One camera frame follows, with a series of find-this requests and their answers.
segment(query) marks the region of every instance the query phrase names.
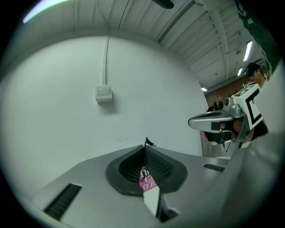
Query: white cable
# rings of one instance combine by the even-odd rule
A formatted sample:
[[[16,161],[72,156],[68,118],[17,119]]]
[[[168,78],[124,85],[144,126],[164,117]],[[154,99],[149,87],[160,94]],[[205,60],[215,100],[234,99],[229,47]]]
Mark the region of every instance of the white cable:
[[[100,14],[101,18],[103,19],[107,29],[108,29],[108,34],[107,34],[107,40],[105,43],[105,48],[104,48],[104,54],[103,54],[103,66],[102,66],[102,85],[106,85],[106,68],[107,68],[107,51],[108,51],[108,44],[109,44],[109,27],[108,24],[105,20],[105,18],[103,17],[103,15],[100,13],[100,11],[97,8],[97,4],[98,4],[98,0],[96,0],[95,3],[95,9],[96,11]]]
[[[107,29],[109,29],[109,26],[108,26],[108,24],[107,24],[105,18],[103,17],[103,15],[100,13],[100,11],[99,11],[98,8],[97,8],[97,4],[98,4],[98,0],[96,0],[95,9],[96,9],[96,11],[100,14],[100,16],[101,16],[101,18],[103,19],[103,21],[104,21],[104,23],[105,23]]]

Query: white wall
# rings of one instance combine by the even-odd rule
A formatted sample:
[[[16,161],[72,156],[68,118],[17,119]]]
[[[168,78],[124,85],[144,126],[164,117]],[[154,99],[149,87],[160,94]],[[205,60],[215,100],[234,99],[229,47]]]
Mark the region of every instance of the white wall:
[[[203,92],[187,65],[156,43],[112,35],[107,83],[114,101],[96,103],[105,40],[54,44],[8,76],[1,158],[16,191],[29,199],[75,164],[143,144],[146,136],[159,147],[202,155],[200,134],[187,121],[207,109]]]

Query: black vent grille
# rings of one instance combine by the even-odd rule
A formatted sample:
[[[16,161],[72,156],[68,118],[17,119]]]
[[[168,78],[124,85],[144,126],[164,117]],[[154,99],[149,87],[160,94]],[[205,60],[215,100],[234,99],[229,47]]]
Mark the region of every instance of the black vent grille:
[[[59,220],[82,187],[69,184],[45,209],[45,213]]]
[[[151,172],[151,176],[155,178],[155,182],[157,185],[160,185],[165,179],[169,178],[173,173],[173,165],[159,157],[158,155],[146,151],[146,166],[148,170]]]
[[[119,165],[119,172],[129,181],[139,185],[139,176],[144,166],[144,152],[138,151]]]
[[[222,172],[224,171],[225,167],[223,166],[217,166],[217,165],[213,165],[213,164],[205,164],[203,167],[207,168],[207,169],[212,169],[212,170],[215,170],[215,171],[218,171],[218,172]]]

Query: wall outlet box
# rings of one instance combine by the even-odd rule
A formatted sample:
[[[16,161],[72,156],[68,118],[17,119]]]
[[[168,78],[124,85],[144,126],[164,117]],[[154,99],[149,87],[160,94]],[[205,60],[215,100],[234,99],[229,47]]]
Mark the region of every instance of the wall outlet box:
[[[112,101],[112,87],[110,85],[96,86],[95,99],[98,103]]]

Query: pink label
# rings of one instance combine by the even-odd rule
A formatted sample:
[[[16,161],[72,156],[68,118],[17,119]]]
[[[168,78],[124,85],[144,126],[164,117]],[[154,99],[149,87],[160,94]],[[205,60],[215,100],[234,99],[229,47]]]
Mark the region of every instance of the pink label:
[[[142,167],[141,175],[139,177],[139,185],[143,188],[143,191],[151,190],[157,186],[145,166]]]

